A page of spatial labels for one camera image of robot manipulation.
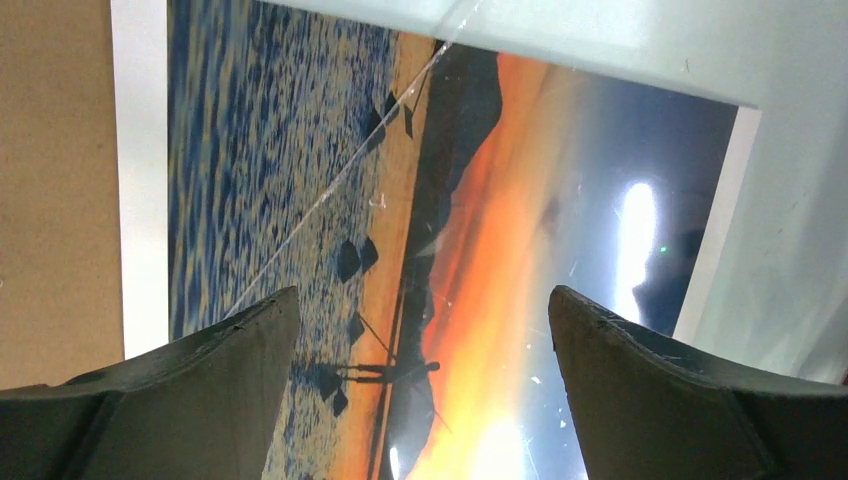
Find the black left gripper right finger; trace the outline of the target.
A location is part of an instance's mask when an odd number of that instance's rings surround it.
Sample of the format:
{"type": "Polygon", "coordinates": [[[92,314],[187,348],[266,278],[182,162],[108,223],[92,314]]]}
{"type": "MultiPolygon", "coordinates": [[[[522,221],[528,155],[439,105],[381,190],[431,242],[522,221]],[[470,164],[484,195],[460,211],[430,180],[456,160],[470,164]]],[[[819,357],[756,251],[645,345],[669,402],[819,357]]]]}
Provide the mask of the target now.
{"type": "Polygon", "coordinates": [[[590,478],[846,477],[845,386],[709,354],[565,285],[548,316],[590,478]]]}

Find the clear acrylic sheet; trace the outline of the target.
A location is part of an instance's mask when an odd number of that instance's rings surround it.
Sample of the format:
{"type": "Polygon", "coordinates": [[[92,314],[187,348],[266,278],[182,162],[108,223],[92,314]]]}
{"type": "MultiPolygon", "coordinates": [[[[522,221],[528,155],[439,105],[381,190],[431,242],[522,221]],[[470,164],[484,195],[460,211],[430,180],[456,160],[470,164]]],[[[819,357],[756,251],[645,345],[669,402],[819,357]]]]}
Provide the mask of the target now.
{"type": "Polygon", "coordinates": [[[422,119],[371,104],[436,42],[247,1],[230,237],[249,304],[303,324],[265,479],[583,479],[558,284],[760,370],[847,374],[847,5],[770,1],[750,109],[450,47],[422,119]]]}

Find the sunset landscape photo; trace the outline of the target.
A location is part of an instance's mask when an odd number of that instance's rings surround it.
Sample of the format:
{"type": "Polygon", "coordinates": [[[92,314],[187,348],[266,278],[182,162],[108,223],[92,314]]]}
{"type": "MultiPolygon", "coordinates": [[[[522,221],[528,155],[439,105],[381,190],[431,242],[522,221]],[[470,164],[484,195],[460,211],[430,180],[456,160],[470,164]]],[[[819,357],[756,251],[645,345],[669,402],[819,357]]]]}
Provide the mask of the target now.
{"type": "Polygon", "coordinates": [[[584,479],[568,285],[687,323],[757,110],[280,1],[154,1],[154,163],[120,161],[128,357],[294,286],[266,479],[584,479]]]}

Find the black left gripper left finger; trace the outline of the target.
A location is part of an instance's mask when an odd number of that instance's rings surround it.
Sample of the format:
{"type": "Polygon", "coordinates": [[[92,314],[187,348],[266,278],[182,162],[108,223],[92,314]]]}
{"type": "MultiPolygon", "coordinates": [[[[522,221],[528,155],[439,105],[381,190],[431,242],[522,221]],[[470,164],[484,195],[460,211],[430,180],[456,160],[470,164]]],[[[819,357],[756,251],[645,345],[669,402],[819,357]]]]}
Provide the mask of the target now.
{"type": "Polygon", "coordinates": [[[258,479],[300,330],[286,287],[63,384],[1,394],[5,479],[258,479]]]}

